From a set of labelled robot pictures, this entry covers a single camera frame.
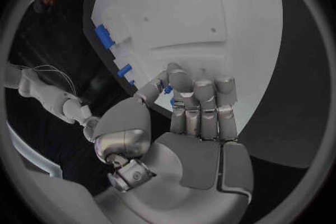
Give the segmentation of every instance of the blue clip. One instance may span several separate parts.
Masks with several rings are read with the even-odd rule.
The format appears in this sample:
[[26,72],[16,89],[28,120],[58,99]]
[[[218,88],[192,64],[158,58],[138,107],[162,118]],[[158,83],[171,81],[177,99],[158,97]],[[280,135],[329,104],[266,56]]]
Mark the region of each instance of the blue clip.
[[165,87],[165,94],[169,94],[172,91],[172,86],[168,85]]
[[96,35],[99,37],[105,49],[109,49],[111,46],[115,45],[115,42],[111,39],[110,33],[103,26],[103,24],[99,25],[95,29]]
[[132,70],[132,66],[128,63],[126,66],[124,66],[121,70],[118,71],[118,77],[123,77],[125,74]]

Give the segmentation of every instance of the dark background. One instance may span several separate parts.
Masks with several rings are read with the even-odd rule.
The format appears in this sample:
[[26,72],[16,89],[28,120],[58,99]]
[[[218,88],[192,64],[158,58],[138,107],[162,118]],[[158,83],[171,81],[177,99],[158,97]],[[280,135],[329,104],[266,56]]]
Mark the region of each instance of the dark background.
[[[1,11],[3,11],[4,4],[7,0],[1,0]],[[116,85],[105,85],[105,87],[116,87]],[[93,93],[87,93],[88,99],[90,96],[93,96]],[[289,194],[292,188],[295,187],[297,181],[302,177],[305,170],[304,169],[291,169],[285,166],[271,165],[268,162],[252,158],[253,165],[258,167],[257,172],[255,173],[256,182],[263,182],[265,176],[268,177],[268,181],[274,182],[273,184],[268,185],[256,185],[258,189],[263,189],[263,193],[258,197],[254,197],[254,203],[251,204],[251,210],[258,210],[258,201],[264,206],[268,207],[266,209],[271,210],[275,204],[282,200],[286,195]],[[306,209],[304,214],[300,216],[295,223],[310,223],[314,221],[322,222],[335,222],[336,217],[334,216],[334,206],[333,198],[335,194],[334,183],[336,182],[336,168],[334,167],[332,173],[330,174],[329,179],[322,188],[319,195],[312,202],[312,204]],[[1,192],[0,192],[0,208],[1,208],[1,219],[3,223],[23,223],[29,222],[39,223],[38,219],[31,213],[31,211],[24,205],[21,199],[16,195],[15,189],[11,186],[10,181],[6,177],[6,174],[3,170],[0,173],[0,182],[1,182]],[[268,197],[267,202],[262,202],[267,193],[271,193],[272,189],[277,189],[278,195],[276,197]],[[244,223],[253,223],[254,220],[258,219],[260,215],[253,214],[248,212],[248,217],[244,218]]]

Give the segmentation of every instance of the white curved panel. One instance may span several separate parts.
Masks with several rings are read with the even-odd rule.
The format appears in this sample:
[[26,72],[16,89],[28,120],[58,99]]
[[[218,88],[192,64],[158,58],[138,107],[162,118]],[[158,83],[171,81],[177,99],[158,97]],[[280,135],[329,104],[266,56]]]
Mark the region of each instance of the white curved panel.
[[[282,35],[281,0],[96,0],[92,20],[104,24],[117,45],[119,68],[130,63],[137,87],[177,62],[193,78],[234,76],[238,132],[270,81]],[[156,104],[171,110],[172,94]]]

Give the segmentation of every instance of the blue plastic piece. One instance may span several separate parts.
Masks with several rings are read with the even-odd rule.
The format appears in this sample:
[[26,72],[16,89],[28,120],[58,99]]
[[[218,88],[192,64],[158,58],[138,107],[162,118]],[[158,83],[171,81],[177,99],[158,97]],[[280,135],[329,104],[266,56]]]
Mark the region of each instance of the blue plastic piece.
[[169,94],[172,91],[172,86],[168,85],[165,87],[165,94]]
[[109,49],[111,46],[115,44],[115,42],[111,39],[110,33],[103,26],[103,24],[99,25],[95,29],[96,35],[99,37],[105,49]]
[[125,74],[130,70],[132,70],[132,66],[130,66],[130,64],[128,63],[126,66],[118,71],[118,77],[125,76]]

